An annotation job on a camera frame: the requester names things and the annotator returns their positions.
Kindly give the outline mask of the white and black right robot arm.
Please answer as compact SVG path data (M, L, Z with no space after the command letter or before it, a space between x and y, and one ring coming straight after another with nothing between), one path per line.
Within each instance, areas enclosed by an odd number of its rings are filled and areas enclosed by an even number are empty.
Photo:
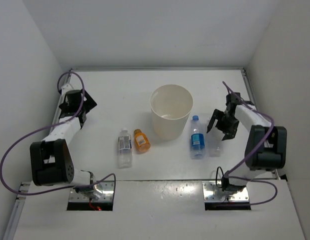
M221 178L220 188L224 192L237 192L247 183L264 174L282 169L286 161L287 130L276 126L274 120L245 101L240 93L226 96L226 109L215 109L207 126L207 132L219 130L223 140L232 140L242 124L248 131L244 158Z

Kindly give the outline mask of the clear unlabelled plastic bottle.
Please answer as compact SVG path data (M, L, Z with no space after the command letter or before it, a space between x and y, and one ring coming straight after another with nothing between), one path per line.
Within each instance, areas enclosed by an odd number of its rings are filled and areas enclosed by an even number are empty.
M212 129L206 133L206 148L210 157L217 158L223 154L223 136L224 134L215 127L215 124L213 125Z

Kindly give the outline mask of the clear bottle blue label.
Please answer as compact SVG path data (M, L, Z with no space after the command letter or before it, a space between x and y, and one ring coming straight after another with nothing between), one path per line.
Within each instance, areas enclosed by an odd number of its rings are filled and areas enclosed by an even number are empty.
M205 156L205 140L199 116L194 115L190 129L190 153L192 159L203 159Z

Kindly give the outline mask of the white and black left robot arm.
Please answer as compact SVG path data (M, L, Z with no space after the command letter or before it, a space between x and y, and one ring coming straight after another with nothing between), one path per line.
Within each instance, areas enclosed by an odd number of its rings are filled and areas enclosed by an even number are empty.
M87 113L97 106L97 103L86 92L74 89L71 84L61 88L64 98L59 105L61 110L59 125L42 141L34 142L30 146L33 182L37 186L74 186L77 193L92 197L98 188L93 183L94 175L90 171L78 170L74 167L68 144L75 134L82 129L87 119ZM78 115L82 96L85 97Z

